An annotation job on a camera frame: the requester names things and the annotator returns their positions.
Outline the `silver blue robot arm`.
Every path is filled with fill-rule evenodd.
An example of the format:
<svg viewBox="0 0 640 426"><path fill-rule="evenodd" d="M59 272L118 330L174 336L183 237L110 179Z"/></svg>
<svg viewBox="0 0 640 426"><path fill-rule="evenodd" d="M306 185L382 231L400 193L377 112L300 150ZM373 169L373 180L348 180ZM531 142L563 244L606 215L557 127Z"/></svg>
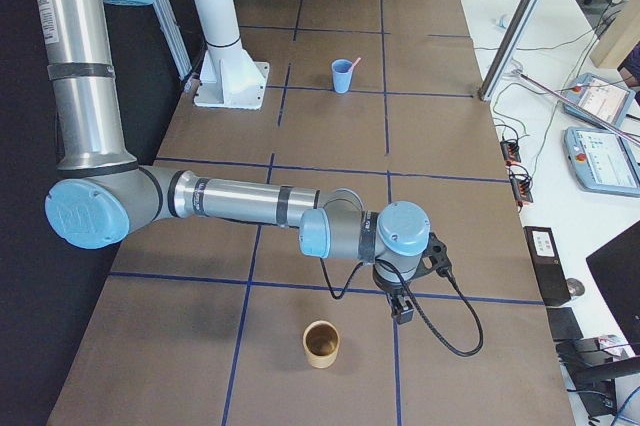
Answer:
<svg viewBox="0 0 640 426"><path fill-rule="evenodd" d="M352 190L332 191L198 175L157 163L172 108L151 107L151 70L171 64L162 21L169 0L35 0L55 99L57 182L44 199L52 230L88 250L165 219L217 218L294 228L301 252L370 267L392 318L419 311L430 222L418 205L379 212Z"/></svg>

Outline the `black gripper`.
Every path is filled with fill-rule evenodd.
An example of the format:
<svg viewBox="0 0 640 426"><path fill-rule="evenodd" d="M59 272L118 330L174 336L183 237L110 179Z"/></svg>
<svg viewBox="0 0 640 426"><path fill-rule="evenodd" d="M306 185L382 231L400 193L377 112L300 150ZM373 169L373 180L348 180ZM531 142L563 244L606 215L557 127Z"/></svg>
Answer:
<svg viewBox="0 0 640 426"><path fill-rule="evenodd" d="M391 318L396 323L410 322L413 318L414 306L401 282L398 279L387 280L378 273L373 274L373 280L386 295Z"/></svg>

